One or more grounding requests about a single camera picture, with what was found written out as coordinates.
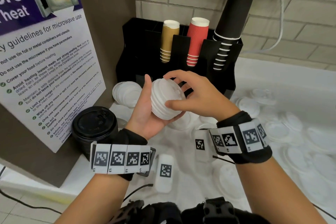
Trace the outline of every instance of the white counter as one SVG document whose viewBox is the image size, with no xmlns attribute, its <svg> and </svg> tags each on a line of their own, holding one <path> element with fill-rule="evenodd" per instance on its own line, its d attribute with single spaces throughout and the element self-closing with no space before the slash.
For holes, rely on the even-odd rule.
<svg viewBox="0 0 336 224">
<path fill-rule="evenodd" d="M 305 127 L 317 125 L 334 128 L 336 124 L 336 72 L 239 58 L 236 64 L 236 84 L 237 89 L 233 97 L 247 96 L 248 92 L 255 88 L 272 90 L 278 102 L 276 107 L 279 110 L 295 113 L 303 121 Z M 177 203 L 180 209 L 186 209 L 202 202 L 205 197 L 212 198 L 221 195 L 214 185 L 215 178 L 212 175 L 212 169 L 225 162 L 216 160 L 210 167 L 209 173 L 202 174 L 198 165 L 193 161 L 195 156 L 193 150 L 190 150 L 193 149 L 190 135 L 191 129 L 175 131 L 165 128 L 149 141 L 149 144 L 157 149 L 157 154 L 171 154 L 176 159 L 172 192 L 158 194 L 153 188 L 144 188 L 130 199 L 143 199 L 145 204 L 172 201 Z M 0 184 L 68 204 L 82 191 L 92 176 L 88 161 L 81 156 L 61 188 L 41 184 L 10 169 L 4 171 Z M 148 178 L 135 175 L 127 194 L 148 183 L 153 183 L 152 174 Z M 327 206 L 320 205 L 320 207 L 336 216 L 336 184 L 329 183 L 328 186 L 331 201 Z M 245 198 L 234 200 L 228 195 L 224 197 L 235 207 L 250 210 Z M 336 223 L 331 218 L 328 222 Z"/>
</svg>

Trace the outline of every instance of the red paper cup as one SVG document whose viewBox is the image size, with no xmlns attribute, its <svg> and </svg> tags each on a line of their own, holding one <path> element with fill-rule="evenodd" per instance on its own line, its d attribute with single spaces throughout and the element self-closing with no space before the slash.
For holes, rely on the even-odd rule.
<svg viewBox="0 0 336 224">
<path fill-rule="evenodd" d="M 191 19 L 187 36 L 191 38 L 188 55 L 198 59 L 200 55 L 203 40 L 207 39 L 209 31 L 209 20 L 205 18 L 194 17 Z M 188 62 L 188 66 L 195 66 L 196 63 Z"/>
</svg>

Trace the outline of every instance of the brick wall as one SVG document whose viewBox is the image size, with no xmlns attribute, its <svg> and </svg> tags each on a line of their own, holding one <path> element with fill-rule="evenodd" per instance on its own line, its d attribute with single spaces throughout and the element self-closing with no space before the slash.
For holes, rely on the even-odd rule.
<svg viewBox="0 0 336 224">
<path fill-rule="evenodd" d="M 139 18 L 177 20 L 192 17 L 210 20 L 215 28 L 226 0 L 136 0 Z M 270 47 L 279 33 L 279 0 L 254 0 L 242 40 L 244 50 Z M 281 42 L 263 54 L 241 57 L 336 71 L 336 0 L 285 0 Z"/>
</svg>

